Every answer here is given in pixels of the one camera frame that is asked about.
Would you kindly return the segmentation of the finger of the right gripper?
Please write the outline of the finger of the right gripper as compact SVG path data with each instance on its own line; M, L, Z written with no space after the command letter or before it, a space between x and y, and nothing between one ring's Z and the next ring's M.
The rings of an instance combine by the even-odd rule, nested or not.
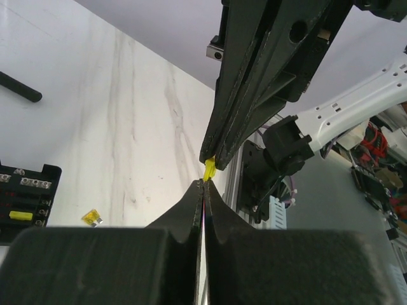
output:
M214 108L200 150L201 161L220 153L254 49L263 37L263 27L273 24L279 8L279 1L228 1L224 7L227 11L221 22L224 53Z
M277 78L331 6L331 1L279 2L279 12L273 24L263 27L263 37L254 49L238 89L237 105L220 153L214 156L219 170L225 169L238 149L261 96L275 93Z

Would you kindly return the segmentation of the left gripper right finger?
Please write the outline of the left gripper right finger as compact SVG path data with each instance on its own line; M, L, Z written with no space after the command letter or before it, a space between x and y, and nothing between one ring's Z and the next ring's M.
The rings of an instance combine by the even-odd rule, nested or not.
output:
M209 304L402 304L390 269L354 231L256 229L204 183Z

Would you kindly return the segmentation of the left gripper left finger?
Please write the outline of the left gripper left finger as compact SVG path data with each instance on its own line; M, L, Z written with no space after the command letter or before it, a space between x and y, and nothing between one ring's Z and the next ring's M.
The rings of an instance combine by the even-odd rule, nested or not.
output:
M2 304L195 304L204 183L150 225L28 229L1 264Z

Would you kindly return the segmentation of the yellow blade fuse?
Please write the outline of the yellow blade fuse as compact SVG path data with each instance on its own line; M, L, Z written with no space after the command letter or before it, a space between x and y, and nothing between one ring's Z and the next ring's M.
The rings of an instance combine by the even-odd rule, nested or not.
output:
M216 160L215 157L211 157L205 161L205 172L203 175L203 181L207 182L211 180L216 174Z
M90 227L97 227L103 223L103 220L96 209L90 210L88 213L82 216L81 220Z
M31 221L33 218L33 214L30 212L10 211L9 218L20 221Z

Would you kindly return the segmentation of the black fuse box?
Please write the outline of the black fuse box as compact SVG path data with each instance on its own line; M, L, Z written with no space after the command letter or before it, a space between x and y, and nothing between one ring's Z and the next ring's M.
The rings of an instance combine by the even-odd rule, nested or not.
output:
M1 245L8 246L30 227L45 227L62 169L44 165L40 172L1 165ZM31 221L9 218L10 211L30 212Z

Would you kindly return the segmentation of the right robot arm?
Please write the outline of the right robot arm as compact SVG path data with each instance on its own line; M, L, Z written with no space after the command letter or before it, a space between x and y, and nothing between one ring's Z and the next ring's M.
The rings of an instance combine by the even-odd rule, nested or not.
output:
M402 22L405 1L223 1L219 34L208 49L221 61L200 161L226 168L243 142L306 91L350 9ZM294 124L310 152L406 100L406 55Z

